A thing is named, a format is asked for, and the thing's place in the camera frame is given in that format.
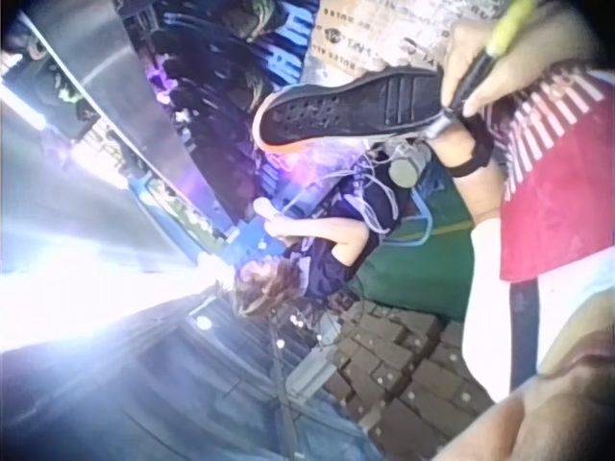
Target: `stacked boxes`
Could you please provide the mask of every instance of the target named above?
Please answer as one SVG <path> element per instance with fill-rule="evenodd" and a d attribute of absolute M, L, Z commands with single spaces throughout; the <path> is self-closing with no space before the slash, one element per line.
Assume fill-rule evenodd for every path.
<path fill-rule="evenodd" d="M 492 404 L 461 356 L 463 325 L 362 306 L 349 309 L 326 388 L 394 459 L 432 457 Z"/>

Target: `hand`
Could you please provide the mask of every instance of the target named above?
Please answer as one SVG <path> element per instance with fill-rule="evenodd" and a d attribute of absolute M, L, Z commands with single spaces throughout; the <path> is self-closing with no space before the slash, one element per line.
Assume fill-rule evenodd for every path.
<path fill-rule="evenodd" d="M 578 13 L 562 8 L 538 12 L 534 22 L 521 32 L 508 54 L 465 103 L 463 116 L 470 117 L 483 106 L 532 84 L 552 64 L 569 59 L 590 59 L 597 53 L 596 41 Z M 444 63 L 442 105 L 447 107 L 459 81 L 484 48 L 495 22 L 461 21 L 454 25 Z"/>

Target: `white cloth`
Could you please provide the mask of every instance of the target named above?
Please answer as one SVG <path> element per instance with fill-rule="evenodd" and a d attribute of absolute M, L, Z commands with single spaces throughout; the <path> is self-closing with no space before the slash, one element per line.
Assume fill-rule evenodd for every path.
<path fill-rule="evenodd" d="M 494 401 L 510 389 L 510 283 L 500 279 L 500 219 L 472 231 L 474 279 L 463 331 L 463 356 Z M 567 264 L 538 279 L 538 365 L 575 311 L 592 295 L 615 286 L 615 247 Z"/>

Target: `shoe sole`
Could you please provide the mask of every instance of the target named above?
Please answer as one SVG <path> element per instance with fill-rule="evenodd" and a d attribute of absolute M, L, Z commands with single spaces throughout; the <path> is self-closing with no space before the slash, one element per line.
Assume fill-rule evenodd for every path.
<path fill-rule="evenodd" d="M 438 117 L 440 86 L 436 72 L 411 67 L 367 74 L 333 88 L 287 86 L 258 108 L 253 137 L 272 154 L 302 152 L 319 138 L 412 137 Z"/>

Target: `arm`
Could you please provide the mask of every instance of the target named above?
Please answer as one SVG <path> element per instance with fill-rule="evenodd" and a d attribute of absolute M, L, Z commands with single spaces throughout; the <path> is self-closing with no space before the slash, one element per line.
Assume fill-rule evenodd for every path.
<path fill-rule="evenodd" d="M 440 161 L 455 167 L 472 156 L 475 141 L 460 125 L 449 129 L 430 142 Z M 493 159 L 484 168 L 464 178 L 454 178 L 459 195 L 477 225 L 489 218 L 500 216 L 500 203 L 504 194 L 504 176 Z"/>
<path fill-rule="evenodd" d="M 352 266 L 367 244 L 367 225 L 350 218 L 291 219 L 275 218 L 265 223 L 272 235 L 316 237 L 335 243 L 332 254 L 345 266 Z"/>

